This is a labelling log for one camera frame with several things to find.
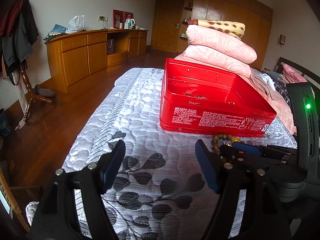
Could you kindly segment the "pink bedspread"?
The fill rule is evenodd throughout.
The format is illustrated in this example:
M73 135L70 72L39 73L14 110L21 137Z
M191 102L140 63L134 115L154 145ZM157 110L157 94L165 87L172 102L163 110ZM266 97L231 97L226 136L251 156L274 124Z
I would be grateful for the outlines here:
M272 91L271 88L259 77L258 74L261 72L253 68L251 68L251 71L252 74L250 78L245 77L247 82L272 106L280 121L291 134L294 134L297 130L293 123L293 115L289 105L277 91Z

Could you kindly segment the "grey leaf-pattern quilted mat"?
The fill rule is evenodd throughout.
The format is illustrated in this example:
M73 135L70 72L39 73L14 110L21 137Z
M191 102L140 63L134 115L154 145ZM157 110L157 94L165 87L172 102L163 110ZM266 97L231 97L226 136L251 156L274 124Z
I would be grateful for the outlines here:
M133 68L114 88L78 135L63 169L75 172L110 153L119 140L126 153L112 187L102 196L120 239L200 239L218 200L195 155L195 142L212 137L182 131L208 123L185 106L173 117L176 131L160 126L164 72Z

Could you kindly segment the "plaid folded clothes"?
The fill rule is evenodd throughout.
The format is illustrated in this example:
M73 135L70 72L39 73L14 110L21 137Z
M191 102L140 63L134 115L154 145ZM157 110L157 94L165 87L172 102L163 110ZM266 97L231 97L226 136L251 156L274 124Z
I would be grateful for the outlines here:
M274 86L275 86L276 91L283 97L285 102L289 106L291 106L291 100L290 100L289 94L287 92L286 84L277 80L277 81L274 81Z

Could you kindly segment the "red tin box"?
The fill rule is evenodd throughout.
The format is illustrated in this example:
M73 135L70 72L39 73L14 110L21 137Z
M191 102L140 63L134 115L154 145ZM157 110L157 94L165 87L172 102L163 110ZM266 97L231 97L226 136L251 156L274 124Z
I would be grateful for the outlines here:
M276 111L239 75L166 59L159 122L167 131L262 137Z

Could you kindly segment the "lower pink folded quilt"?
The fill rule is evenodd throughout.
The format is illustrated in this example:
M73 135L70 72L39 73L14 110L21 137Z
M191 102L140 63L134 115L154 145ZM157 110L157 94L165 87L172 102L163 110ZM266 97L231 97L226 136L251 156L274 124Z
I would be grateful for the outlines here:
M223 68L246 78L250 78L252 74L248 64L215 49L201 45L189 45L185 51L176 56L175 59Z

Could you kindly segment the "spotted yellow folded blanket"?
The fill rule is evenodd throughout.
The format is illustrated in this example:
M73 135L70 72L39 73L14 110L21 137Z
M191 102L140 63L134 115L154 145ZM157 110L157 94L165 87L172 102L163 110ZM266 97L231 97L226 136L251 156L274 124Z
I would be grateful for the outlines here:
M245 34L246 26L240 22L215 21L215 20L188 20L187 25L198 25L214 29L241 40Z

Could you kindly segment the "wooden sideboard cabinet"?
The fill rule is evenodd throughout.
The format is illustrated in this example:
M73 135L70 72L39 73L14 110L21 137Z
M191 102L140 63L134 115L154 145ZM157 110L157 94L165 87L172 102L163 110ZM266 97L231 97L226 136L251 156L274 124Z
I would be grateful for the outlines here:
M45 42L54 88L68 93L82 80L97 80L119 69L128 59L144 55L145 29L101 29L65 34ZM107 55L107 41L114 39L114 53Z

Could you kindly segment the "dark grey hanging coat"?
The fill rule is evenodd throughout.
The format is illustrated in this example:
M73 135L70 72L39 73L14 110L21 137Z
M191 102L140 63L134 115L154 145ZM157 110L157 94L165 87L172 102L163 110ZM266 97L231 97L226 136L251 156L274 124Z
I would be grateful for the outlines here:
M29 0L24 0L16 17L11 34L1 36L1 54L7 72L13 72L33 53L32 45L39 32Z

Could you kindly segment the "white electric kettle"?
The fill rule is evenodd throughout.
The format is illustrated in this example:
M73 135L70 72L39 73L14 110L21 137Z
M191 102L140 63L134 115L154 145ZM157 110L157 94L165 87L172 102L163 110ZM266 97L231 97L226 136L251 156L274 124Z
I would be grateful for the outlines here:
M135 25L135 20L132 18L131 14L128 14L125 23L124 23L124 29L132 29Z

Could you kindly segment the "blue cloth on sideboard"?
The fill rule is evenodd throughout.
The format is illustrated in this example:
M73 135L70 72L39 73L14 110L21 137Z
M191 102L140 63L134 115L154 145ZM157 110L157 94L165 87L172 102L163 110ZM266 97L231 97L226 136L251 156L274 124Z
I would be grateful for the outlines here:
M53 29L43 38L43 40L47 41L55 36L63 35L66 33L66 30L66 27L59 24L55 24Z

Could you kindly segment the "white plastic bag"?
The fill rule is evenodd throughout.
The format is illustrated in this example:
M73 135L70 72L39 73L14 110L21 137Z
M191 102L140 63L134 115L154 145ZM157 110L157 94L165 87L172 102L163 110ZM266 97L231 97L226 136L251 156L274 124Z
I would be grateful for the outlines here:
M66 33L72 34L72 33L77 33L80 31L84 31L85 25L86 25L85 15L74 16L68 23Z

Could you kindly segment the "wall phone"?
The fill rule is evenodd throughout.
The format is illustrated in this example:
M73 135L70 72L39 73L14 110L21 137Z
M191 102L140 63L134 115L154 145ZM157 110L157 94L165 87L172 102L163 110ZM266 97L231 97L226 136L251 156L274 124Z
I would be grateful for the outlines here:
M282 46L285 44L286 36L285 35L279 35L279 44Z

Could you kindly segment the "wooden wardrobe wall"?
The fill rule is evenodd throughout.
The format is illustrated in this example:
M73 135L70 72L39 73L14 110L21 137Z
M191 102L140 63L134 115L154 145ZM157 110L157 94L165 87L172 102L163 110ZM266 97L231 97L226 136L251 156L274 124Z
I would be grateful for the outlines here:
M151 49L180 54L188 45L187 26L204 24L222 30L227 22L243 23L240 39L252 47L261 69L271 33L273 10L257 0L156 0Z

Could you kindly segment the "red picture frame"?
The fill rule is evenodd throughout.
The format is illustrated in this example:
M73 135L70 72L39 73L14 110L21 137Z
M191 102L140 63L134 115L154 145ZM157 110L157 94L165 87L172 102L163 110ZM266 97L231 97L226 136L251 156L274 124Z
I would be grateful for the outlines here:
M120 24L122 23L124 25L124 23L129 15L132 18L134 18L134 13L132 13L132 12L113 9L113 11L112 11L113 27L116 29L119 29Z

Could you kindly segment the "wall power socket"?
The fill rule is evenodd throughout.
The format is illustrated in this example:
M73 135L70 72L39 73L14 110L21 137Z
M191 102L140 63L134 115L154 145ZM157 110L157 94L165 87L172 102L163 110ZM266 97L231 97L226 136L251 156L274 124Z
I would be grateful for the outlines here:
M108 17L106 16L99 16L98 17L98 21L107 21L108 20Z

